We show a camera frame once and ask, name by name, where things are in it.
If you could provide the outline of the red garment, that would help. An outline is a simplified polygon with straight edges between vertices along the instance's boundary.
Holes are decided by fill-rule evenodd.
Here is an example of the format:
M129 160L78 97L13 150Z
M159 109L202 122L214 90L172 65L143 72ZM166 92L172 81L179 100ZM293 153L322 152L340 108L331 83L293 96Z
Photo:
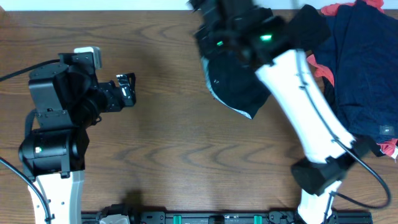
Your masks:
M375 7L380 12L384 13L384 10L382 9L382 7L384 5L383 0L364 0L364 2L367 5ZM328 6L323 6L320 10L321 10L321 13L325 16L335 16L335 15L337 15L338 8L341 5L354 6L355 2L330 4ZM315 69L316 77L326 78L332 86L335 85L334 76L333 76L332 71L324 65L317 64L314 54L311 54L310 56L307 57L307 62L316 68ZM397 139L390 139L388 141L378 143L376 149L374 150L374 153L377 157L389 156L389 157L393 158L394 160L396 160L397 159Z

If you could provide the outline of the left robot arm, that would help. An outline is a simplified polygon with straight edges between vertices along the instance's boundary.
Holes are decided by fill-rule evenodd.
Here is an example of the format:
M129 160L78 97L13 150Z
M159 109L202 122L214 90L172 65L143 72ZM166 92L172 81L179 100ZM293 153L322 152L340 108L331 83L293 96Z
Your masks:
M100 83L97 47L61 53L29 69L35 108L25 122L19 159L34 204L36 223L81 223L87 129L101 114L136 104L134 73Z

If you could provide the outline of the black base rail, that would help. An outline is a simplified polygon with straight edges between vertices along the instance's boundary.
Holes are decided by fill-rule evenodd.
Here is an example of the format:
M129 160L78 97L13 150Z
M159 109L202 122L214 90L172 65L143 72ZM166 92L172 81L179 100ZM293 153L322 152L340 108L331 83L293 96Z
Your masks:
M296 224L304 221L290 210L250 212L170 212L166 210L142 210L115 204L98 212L82 212L82 223L131 223L131 224Z

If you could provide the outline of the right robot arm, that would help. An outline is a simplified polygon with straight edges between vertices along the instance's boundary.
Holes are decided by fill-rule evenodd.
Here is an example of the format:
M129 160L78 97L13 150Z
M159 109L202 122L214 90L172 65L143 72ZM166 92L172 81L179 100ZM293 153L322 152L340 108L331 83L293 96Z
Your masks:
M309 5L290 21L252 1L192 1L203 22L195 33L213 98L253 119L273 96L293 126L304 157L291 172L301 188L292 223L371 223L368 213L334 212L346 173L368 150L333 114L306 61L329 36Z

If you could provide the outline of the black shorts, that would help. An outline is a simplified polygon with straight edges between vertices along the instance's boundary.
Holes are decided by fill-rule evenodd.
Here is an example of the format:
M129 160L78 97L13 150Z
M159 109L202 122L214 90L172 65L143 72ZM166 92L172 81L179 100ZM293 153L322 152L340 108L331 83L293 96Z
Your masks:
M232 52L214 58L202 56L201 65L213 98L248 119L255 117L271 95L255 72Z

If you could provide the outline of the navy blue garment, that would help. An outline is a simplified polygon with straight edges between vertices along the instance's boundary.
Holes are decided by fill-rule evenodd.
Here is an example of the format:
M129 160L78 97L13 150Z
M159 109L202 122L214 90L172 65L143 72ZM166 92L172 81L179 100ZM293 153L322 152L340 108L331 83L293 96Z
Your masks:
M334 112L352 134L397 138L397 19L365 1L326 17L331 37L313 51L334 79Z

